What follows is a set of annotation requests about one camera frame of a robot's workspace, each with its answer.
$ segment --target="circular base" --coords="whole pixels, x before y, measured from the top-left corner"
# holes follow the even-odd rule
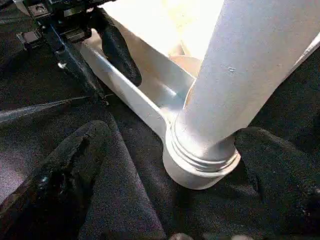
[[[235,151],[226,167],[216,171],[201,171],[189,164],[188,160],[185,160],[176,152],[172,140],[171,131],[167,130],[163,150],[163,165],[166,172],[176,183],[188,189],[202,190],[212,187],[235,169],[241,158],[239,153]]]

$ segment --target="black carpet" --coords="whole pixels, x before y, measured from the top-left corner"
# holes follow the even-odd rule
[[[6,11],[18,14],[14,6]],[[76,82],[58,68],[48,47],[30,55],[19,50],[14,32],[23,28],[30,28],[30,22],[0,23],[0,62],[5,66],[0,68],[0,110],[83,96]],[[23,56],[18,59],[24,61],[10,61],[17,56]],[[318,49],[275,91],[252,122],[307,154],[318,152],[320,143],[319,62]],[[101,120],[113,130],[121,147],[114,147],[112,161],[101,169],[80,238],[98,239],[102,232],[146,229],[161,235],[162,228],[167,236],[183,232],[191,236],[215,233],[261,238],[273,233],[266,217],[268,210],[249,183],[242,162],[214,187],[202,191],[181,187],[166,174],[159,137],[117,96],[110,95],[107,100],[108,106],[86,100],[0,129],[0,202],[64,138],[92,120]],[[147,222],[145,211],[151,219]]]

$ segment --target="metal bracket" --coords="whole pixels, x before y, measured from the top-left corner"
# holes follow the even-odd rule
[[[44,43],[44,38],[38,30],[19,32],[16,36],[25,50],[35,49]]]

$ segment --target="metal bolt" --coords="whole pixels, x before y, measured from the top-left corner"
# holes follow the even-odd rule
[[[39,13],[45,13],[46,9],[44,8],[44,6],[38,5],[35,7],[35,10]]]

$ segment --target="white cylindrical tube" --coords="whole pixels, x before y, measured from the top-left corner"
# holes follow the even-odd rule
[[[320,1],[225,0],[173,131],[192,156],[219,161],[319,33]]]

